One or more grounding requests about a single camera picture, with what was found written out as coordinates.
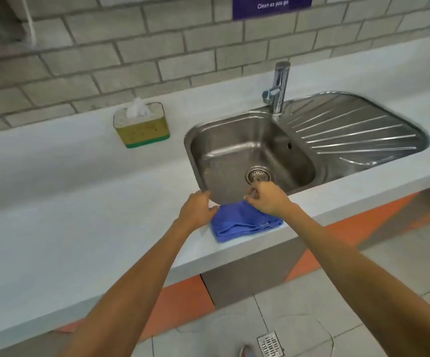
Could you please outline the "person's right hand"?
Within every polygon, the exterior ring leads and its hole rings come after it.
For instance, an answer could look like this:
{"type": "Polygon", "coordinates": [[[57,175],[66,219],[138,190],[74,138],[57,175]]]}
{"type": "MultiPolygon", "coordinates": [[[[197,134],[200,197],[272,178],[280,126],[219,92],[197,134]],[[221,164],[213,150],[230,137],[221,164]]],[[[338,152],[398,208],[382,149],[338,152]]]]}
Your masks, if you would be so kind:
{"type": "Polygon", "coordinates": [[[272,181],[270,182],[270,206],[268,208],[257,208],[257,210],[281,219],[286,219],[301,210],[296,203],[290,201],[289,197],[280,187],[272,181]]]}

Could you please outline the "person's left hand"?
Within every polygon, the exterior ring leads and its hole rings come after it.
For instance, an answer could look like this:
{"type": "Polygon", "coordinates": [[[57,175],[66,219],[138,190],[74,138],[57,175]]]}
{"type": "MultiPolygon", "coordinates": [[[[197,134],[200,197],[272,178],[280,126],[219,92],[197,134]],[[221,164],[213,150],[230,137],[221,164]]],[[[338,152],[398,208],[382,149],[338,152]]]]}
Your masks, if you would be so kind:
{"type": "Polygon", "coordinates": [[[210,196],[209,191],[199,190],[192,193],[183,204],[177,221],[187,233],[194,232],[213,219],[214,216],[206,214],[209,207],[215,206],[211,204],[210,196]]]}

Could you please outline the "blue cloth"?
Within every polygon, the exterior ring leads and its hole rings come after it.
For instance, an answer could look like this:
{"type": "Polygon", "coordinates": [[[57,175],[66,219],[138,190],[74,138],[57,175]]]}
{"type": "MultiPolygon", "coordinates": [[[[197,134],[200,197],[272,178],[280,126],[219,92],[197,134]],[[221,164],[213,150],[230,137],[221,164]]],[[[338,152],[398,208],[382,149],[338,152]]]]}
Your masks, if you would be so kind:
{"type": "Polygon", "coordinates": [[[245,200],[221,205],[210,222],[212,233],[219,243],[250,236],[280,227],[283,220],[266,214],[245,200]]]}

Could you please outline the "person's left forearm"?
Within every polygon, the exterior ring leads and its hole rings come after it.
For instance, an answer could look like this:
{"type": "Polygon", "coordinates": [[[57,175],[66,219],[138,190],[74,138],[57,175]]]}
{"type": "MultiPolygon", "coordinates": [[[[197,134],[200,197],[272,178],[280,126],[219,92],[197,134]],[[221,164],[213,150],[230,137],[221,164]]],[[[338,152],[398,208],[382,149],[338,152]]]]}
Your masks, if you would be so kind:
{"type": "Polygon", "coordinates": [[[206,223],[177,218],[99,300],[57,357],[131,357],[176,256],[206,223]]]}

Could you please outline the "person's right forearm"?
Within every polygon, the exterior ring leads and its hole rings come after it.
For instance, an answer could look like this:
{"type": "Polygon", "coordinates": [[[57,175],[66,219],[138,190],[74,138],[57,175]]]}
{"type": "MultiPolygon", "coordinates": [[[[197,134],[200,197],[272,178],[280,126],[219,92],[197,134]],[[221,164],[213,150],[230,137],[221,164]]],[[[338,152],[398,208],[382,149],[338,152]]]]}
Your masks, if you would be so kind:
{"type": "Polygon", "coordinates": [[[356,248],[333,237],[296,204],[279,216],[313,253],[388,357],[430,357],[430,304],[356,248]]]}

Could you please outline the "sink drain strainer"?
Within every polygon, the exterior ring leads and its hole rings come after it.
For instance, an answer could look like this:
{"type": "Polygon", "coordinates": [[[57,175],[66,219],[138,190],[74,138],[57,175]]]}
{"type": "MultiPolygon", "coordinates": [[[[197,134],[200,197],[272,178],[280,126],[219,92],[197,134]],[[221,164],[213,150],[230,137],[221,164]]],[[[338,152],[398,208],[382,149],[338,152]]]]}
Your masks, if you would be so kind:
{"type": "Polygon", "coordinates": [[[248,184],[261,181],[272,181],[271,172],[263,166],[254,166],[249,168],[245,173],[245,180],[248,184]]]}

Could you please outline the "stainless steel sink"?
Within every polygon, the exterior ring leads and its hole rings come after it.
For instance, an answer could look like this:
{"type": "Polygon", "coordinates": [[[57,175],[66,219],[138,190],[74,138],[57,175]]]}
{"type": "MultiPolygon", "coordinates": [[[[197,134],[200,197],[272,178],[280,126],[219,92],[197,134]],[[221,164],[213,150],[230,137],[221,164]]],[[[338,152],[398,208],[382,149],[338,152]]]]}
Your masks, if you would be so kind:
{"type": "Polygon", "coordinates": [[[243,200],[246,171],[270,170],[272,182],[295,194],[424,151],[430,137],[380,104],[328,91],[191,128],[184,146],[202,191],[218,205],[243,200]]]}

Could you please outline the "chrome tap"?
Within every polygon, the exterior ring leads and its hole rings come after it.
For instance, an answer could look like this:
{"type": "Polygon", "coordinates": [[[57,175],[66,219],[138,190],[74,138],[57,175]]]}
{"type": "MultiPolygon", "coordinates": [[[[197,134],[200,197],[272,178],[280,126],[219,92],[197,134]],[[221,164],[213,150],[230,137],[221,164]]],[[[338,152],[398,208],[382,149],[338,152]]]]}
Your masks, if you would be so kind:
{"type": "Polygon", "coordinates": [[[277,62],[273,74],[272,87],[262,93],[262,100],[270,107],[270,113],[273,117],[278,117],[283,113],[283,102],[290,67],[291,63],[289,61],[277,62]]]}

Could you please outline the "yellow green tissue box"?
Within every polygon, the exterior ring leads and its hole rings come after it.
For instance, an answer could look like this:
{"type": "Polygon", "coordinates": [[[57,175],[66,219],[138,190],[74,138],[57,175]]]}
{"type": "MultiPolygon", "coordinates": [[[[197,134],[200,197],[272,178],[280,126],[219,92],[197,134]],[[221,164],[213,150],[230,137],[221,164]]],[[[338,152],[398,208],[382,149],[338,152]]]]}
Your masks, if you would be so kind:
{"type": "Polygon", "coordinates": [[[145,103],[138,97],[129,106],[114,113],[113,128],[128,149],[170,138],[163,104],[160,102],[145,103]]]}

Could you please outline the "metal floor drain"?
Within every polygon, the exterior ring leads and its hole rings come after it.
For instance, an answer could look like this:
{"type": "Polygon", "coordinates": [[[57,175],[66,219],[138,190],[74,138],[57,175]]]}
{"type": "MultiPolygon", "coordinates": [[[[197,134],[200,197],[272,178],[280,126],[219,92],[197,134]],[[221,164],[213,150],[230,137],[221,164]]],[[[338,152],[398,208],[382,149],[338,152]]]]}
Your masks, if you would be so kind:
{"type": "Polygon", "coordinates": [[[275,331],[257,338],[262,357],[285,357],[284,350],[275,331]]]}

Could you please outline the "purple wall sign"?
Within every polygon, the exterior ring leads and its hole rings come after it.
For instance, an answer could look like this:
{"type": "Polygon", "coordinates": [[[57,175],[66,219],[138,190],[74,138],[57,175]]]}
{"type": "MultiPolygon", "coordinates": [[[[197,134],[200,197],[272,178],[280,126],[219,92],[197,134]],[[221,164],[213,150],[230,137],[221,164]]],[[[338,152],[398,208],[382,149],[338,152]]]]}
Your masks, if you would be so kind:
{"type": "Polygon", "coordinates": [[[290,13],[312,6],[313,0],[232,0],[234,21],[290,13]]]}

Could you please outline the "white wall pipe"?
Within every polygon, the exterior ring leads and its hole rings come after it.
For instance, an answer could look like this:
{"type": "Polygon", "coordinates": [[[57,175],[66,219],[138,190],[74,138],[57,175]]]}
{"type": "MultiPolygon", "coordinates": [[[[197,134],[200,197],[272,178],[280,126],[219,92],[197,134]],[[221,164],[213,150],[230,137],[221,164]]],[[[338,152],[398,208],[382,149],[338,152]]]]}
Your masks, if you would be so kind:
{"type": "Polygon", "coordinates": [[[25,43],[30,49],[35,49],[37,46],[37,35],[36,35],[34,20],[29,10],[27,0],[21,0],[21,2],[22,2],[22,8],[23,8],[25,17],[27,19],[27,25],[28,25],[28,36],[27,36],[27,41],[25,43]]]}

